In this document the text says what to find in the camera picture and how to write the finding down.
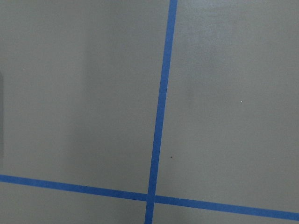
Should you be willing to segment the blue tape line lengthwise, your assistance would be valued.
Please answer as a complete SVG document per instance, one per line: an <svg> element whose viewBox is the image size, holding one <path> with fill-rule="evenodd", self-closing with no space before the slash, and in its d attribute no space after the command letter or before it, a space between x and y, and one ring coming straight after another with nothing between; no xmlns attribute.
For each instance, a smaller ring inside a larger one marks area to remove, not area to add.
<svg viewBox="0 0 299 224"><path fill-rule="evenodd" d="M171 55L172 55L172 45L173 45L173 37L174 37L174 30L175 30L175 23L176 23L177 6L178 6L177 0L171 0L169 2L166 34L165 34L165 41L164 41L163 61L162 61L162 68L161 68L158 101L157 101L153 148L152 148L150 172L149 172L148 192L146 198L146 209L145 209L145 218L144 218L144 222L146 224L151 224L153 222L155 197L156 197L156 189L157 189L157 175L158 175L159 158L160 158L161 142L162 142L162 135L163 135L164 113L165 113L165 105L166 105L166 97L167 97L169 72L171 67Z"/></svg>

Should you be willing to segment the blue tape line crosswise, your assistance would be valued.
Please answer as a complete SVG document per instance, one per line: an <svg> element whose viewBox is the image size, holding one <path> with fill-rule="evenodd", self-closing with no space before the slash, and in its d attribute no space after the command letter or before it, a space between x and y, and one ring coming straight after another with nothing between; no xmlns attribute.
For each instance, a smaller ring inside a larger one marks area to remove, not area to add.
<svg viewBox="0 0 299 224"><path fill-rule="evenodd" d="M38 179L31 179L31 178L17 177L17 176L10 176L10 175L1 175L0 181L11 183L11 184L70 191L70 192L77 192L77 193L84 193L84 194L91 194L91 195L98 195L98 196L122 198L122 199L129 199L129 200L136 200L136 201L143 201L143 202L145 202L147 199L147 195L143 193L104 189L104 188L90 187L84 185L61 183L61 182L52 182L52 181L45 181L45 180L38 180ZM268 210L268 209L261 209L261 208L237 206L237 205L230 205L230 204L223 204L223 203L204 202L204 201L174 198L174 197L167 197L167 196L155 196L155 203L203 209L203 210L235 213L235 214L242 214L242 215L250 215L250 216L285 219L285 220L292 220L292 221L299 220L299 214L295 212Z"/></svg>

